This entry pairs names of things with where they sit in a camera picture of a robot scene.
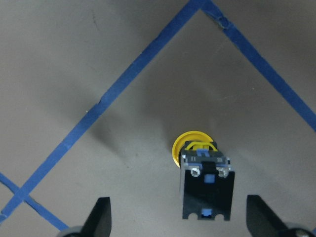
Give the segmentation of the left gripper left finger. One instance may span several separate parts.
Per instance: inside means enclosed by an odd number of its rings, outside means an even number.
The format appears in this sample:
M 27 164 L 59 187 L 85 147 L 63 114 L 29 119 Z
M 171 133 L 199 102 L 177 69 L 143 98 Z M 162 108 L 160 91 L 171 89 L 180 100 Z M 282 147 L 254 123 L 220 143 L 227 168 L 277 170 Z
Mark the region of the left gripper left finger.
M 86 222 L 75 237 L 109 237 L 112 230 L 110 197 L 98 198 Z

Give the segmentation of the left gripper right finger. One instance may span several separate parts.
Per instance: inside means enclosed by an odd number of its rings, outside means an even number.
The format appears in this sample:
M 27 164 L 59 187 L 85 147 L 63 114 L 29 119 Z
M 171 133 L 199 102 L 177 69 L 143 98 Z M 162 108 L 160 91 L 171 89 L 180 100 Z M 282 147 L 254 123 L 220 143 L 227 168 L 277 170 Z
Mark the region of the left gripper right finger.
M 252 237 L 295 237 L 259 195 L 248 195 L 246 201 L 246 226 Z

